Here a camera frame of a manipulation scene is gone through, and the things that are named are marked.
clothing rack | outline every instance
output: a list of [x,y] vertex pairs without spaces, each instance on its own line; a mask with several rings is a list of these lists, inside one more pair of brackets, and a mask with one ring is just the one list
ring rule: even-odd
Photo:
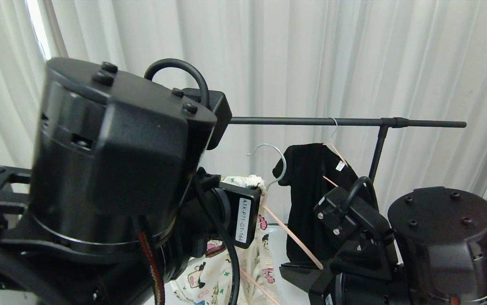
[[359,119],[359,118],[276,118],[261,116],[235,116],[230,120],[231,124],[237,125],[306,125],[306,126],[377,126],[379,133],[375,144],[374,156],[371,160],[370,173],[368,177],[373,181],[379,166],[379,159],[383,151],[383,145],[389,128],[404,127],[446,127],[465,128],[466,122],[443,121],[443,120],[410,120],[406,118],[380,118],[380,119]]

black metal rod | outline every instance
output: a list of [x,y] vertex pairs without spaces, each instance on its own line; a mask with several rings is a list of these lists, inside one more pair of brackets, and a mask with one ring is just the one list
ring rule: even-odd
[[360,119],[360,118],[280,118],[261,116],[235,116],[230,120],[231,124],[250,125],[314,125],[314,126],[387,126],[401,128],[414,127],[450,127],[464,128],[466,122],[439,121],[439,120],[408,120],[404,118],[381,118],[381,119]]
[[377,134],[377,143],[375,143],[374,157],[371,159],[370,174],[368,175],[371,181],[375,180],[375,174],[377,173],[377,168],[379,167],[379,160],[381,159],[381,152],[383,151],[383,145],[385,144],[387,131],[388,127],[381,126],[379,128],[379,133]]

white label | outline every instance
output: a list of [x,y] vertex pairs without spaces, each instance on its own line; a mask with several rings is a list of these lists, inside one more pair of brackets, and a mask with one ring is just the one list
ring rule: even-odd
[[240,198],[238,208],[238,220],[236,222],[236,241],[245,243],[247,241],[247,228],[249,227],[249,215],[251,214],[251,200]]
[[327,305],[333,305],[332,303],[332,295],[328,294],[328,297],[324,300]]
[[340,161],[340,162],[338,163],[338,166],[336,166],[336,170],[337,170],[338,172],[341,172],[341,171],[343,170],[343,168],[344,168],[344,167],[345,167],[345,162]]

black shirt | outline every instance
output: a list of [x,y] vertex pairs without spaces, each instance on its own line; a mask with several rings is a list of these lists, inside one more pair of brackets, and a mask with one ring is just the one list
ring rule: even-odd
[[[313,207],[334,187],[323,176],[347,191],[358,176],[349,166],[344,166],[341,171],[337,170],[340,157],[322,143],[290,146],[284,156],[287,169],[278,183],[281,186],[291,186],[288,228],[319,260],[332,258],[337,249],[331,245],[328,236],[333,233],[317,218]],[[279,160],[272,170],[273,175],[279,177],[282,169],[283,162]],[[359,191],[358,196],[366,202],[371,202],[365,188]],[[311,262],[311,259],[291,238],[287,239],[287,256],[291,262]]]

white curtain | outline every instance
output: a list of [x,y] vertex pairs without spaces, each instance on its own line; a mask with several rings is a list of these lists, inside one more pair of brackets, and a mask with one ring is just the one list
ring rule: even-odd
[[[0,0],[18,7],[20,1]],[[82,1],[39,0],[52,54],[110,61],[143,75],[152,62],[181,58],[211,89],[226,93],[235,116],[390,117],[466,120],[466,129],[391,129],[376,189],[379,206],[416,187],[445,185],[484,193],[487,186],[487,1]],[[0,12],[0,164],[28,166],[42,82],[41,57],[15,52],[26,16]],[[12,23],[8,17],[21,20]],[[14,67],[18,77],[6,74]],[[195,87],[174,69],[154,81]],[[231,125],[203,166],[224,175],[272,180],[282,151],[330,141],[335,127]],[[377,128],[339,127],[334,143],[367,175]],[[286,220],[288,187],[269,205]]]
[[30,167],[44,58],[23,0],[0,0],[0,164]]

